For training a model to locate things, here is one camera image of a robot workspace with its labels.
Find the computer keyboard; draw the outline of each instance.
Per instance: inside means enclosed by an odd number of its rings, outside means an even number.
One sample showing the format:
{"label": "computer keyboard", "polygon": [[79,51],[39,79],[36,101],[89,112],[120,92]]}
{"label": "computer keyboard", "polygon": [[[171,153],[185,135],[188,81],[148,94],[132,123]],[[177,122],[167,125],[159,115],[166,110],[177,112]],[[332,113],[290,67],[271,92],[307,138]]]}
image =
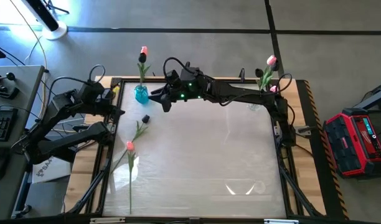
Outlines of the computer keyboard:
{"label": "computer keyboard", "polygon": [[0,108],[0,141],[8,141],[16,114],[16,108]]}

